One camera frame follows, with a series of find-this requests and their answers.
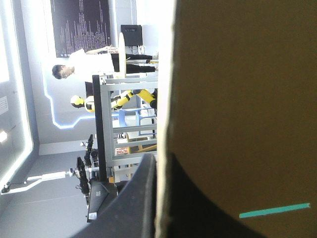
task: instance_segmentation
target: metal frame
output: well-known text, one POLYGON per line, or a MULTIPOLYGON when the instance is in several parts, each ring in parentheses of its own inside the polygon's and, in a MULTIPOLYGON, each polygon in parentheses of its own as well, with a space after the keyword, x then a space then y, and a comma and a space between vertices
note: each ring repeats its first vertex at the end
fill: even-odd
POLYGON ((115 155, 115 148, 130 147, 140 144, 153 144, 156 143, 156 139, 148 141, 133 141, 122 144, 116 144, 114 140, 114 134, 123 132, 132 132, 140 130, 155 130, 156 124, 152 125, 140 125, 140 126, 127 126, 127 127, 112 127, 111 117, 111 97, 110 92, 114 90, 133 90, 144 88, 157 88, 158 77, 143 77, 143 78, 121 78, 121 79, 107 79, 106 76, 100 77, 103 84, 100 85, 100 97, 102 105, 102 122, 103 122, 103 134, 104 134, 104 148, 105 148, 105 160, 107 167, 138 164, 144 153, 135 153, 129 155, 115 155))

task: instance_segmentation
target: display screen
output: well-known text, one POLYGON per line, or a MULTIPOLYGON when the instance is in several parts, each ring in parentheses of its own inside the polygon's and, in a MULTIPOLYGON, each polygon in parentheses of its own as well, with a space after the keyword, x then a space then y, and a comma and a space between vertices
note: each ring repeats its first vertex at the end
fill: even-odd
POLYGON ((109 46, 108 0, 51 0, 56 57, 109 46))

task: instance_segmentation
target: window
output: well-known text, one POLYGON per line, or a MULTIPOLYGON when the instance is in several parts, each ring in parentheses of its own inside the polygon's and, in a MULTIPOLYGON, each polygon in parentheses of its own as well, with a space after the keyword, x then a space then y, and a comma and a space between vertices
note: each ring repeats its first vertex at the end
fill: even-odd
POLYGON ((8 65, 6 61, 6 53, 3 40, 2 23, 0 20, 0 83, 9 80, 8 65))

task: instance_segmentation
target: man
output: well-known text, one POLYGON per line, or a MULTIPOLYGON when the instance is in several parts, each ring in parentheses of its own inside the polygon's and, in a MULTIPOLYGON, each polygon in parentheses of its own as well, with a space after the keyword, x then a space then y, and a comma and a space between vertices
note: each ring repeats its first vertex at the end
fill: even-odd
MULTIPOLYGON (((156 56, 130 55, 126 54, 126 59, 130 60, 157 60, 156 56)), ((76 74, 83 81, 92 81, 93 74, 103 75, 110 72, 119 72, 119 54, 115 47, 103 47, 97 50, 84 52, 80 49, 72 53, 68 59, 68 66, 54 65, 52 75, 57 79, 67 78, 76 74)), ((155 67, 138 66, 127 64, 127 73, 154 72, 155 67)))

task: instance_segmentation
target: yellow robot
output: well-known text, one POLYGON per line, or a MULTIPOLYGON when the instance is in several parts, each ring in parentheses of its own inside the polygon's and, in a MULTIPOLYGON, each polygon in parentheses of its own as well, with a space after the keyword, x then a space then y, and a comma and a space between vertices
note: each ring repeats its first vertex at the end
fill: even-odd
POLYGON ((151 108, 157 109, 157 90, 155 90, 154 93, 151 94, 146 89, 124 91, 120 95, 115 96, 113 99, 111 99, 111 108, 115 110, 122 108, 122 106, 129 102, 134 95, 138 95, 145 102, 150 104, 151 108))
POLYGON ((77 95, 72 96, 70 99, 70 103, 73 107, 76 108, 82 108, 85 107, 86 111, 90 113, 95 112, 95 102, 94 102, 94 96, 89 96, 85 100, 77 95))
MULTIPOLYGON (((111 108, 114 110, 118 110, 122 108, 124 104, 130 101, 130 99, 134 96, 138 95, 142 98, 145 102, 150 104, 151 108, 157 109, 157 89, 155 89, 154 93, 150 93, 146 89, 138 89, 138 90, 126 90, 118 96, 111 98, 111 108)), ((70 103, 73 107, 82 108, 85 107, 86 111, 93 113, 95 112, 95 102, 94 96, 89 96, 85 100, 77 95, 74 95, 70 99, 70 103)))

